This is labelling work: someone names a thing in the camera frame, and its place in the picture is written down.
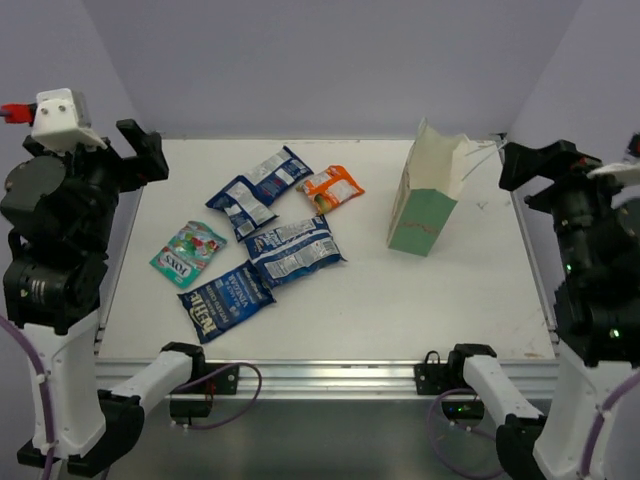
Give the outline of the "green paper bag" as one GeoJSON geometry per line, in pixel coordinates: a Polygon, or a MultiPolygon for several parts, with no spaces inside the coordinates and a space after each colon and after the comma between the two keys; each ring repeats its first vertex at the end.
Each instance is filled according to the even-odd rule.
{"type": "Polygon", "coordinates": [[[387,247],[428,256],[468,177],[502,147],[494,140],[443,135],[422,119],[396,191],[387,247]]]}

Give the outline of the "green candy bag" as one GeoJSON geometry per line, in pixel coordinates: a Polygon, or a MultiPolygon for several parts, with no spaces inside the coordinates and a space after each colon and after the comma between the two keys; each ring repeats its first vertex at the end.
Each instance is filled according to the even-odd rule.
{"type": "Polygon", "coordinates": [[[227,245],[207,224],[190,220],[150,260],[149,264],[179,288],[189,287],[227,245]]]}

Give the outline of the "blue white snack bag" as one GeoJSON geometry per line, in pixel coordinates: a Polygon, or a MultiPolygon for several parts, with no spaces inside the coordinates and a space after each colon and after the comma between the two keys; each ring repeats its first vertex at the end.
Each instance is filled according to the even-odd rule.
{"type": "Polygon", "coordinates": [[[270,206],[287,190],[312,174],[313,170],[291,148],[283,145],[278,152],[241,177],[256,198],[270,206]]]}

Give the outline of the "orange white snack bag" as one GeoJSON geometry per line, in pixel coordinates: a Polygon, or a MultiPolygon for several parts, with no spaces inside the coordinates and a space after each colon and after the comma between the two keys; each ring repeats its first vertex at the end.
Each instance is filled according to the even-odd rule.
{"type": "Polygon", "coordinates": [[[325,215],[365,193],[342,165],[330,165],[320,173],[305,178],[296,190],[306,195],[317,215],[325,215]]]}

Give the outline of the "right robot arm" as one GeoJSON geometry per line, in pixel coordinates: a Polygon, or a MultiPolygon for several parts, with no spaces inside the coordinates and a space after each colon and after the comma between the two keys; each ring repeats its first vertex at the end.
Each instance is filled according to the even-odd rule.
{"type": "Polygon", "coordinates": [[[602,479],[606,444],[622,398],[639,383],[639,202],[613,198],[639,180],[637,162],[604,164],[566,140],[542,148],[509,142],[499,185],[549,214],[564,278],[555,290],[559,370],[548,412],[527,401],[494,350],[458,344],[445,379],[472,392],[494,421],[496,453],[514,479],[602,479]]]}

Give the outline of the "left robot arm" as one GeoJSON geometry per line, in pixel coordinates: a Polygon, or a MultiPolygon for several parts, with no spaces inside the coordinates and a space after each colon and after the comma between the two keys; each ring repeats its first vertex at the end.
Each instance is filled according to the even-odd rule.
{"type": "Polygon", "coordinates": [[[124,119],[117,129],[134,149],[69,139],[61,152],[34,137],[30,159],[6,177],[2,216],[11,224],[12,254],[3,288],[3,328],[26,351],[34,393],[33,437],[21,464],[91,478],[137,443],[146,416],[170,393],[201,390],[208,379],[201,347],[172,342],[125,382],[98,387],[95,335],[100,286],[119,197],[168,177],[159,134],[124,119]]]}

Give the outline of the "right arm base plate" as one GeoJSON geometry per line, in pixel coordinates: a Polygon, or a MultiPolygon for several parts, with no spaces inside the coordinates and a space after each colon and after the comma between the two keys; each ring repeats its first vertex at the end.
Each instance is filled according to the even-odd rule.
{"type": "Polygon", "coordinates": [[[468,388],[459,372],[445,363],[419,363],[413,367],[416,393],[438,396],[446,391],[468,388]]]}

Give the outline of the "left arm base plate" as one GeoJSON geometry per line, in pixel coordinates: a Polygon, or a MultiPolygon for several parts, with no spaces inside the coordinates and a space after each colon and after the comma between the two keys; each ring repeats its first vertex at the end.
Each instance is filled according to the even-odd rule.
{"type": "Polygon", "coordinates": [[[235,363],[207,363],[198,377],[199,383],[187,389],[186,393],[233,396],[238,390],[239,370],[240,367],[235,363]],[[212,375],[202,381],[202,378],[219,369],[222,369],[221,373],[212,375]]]}

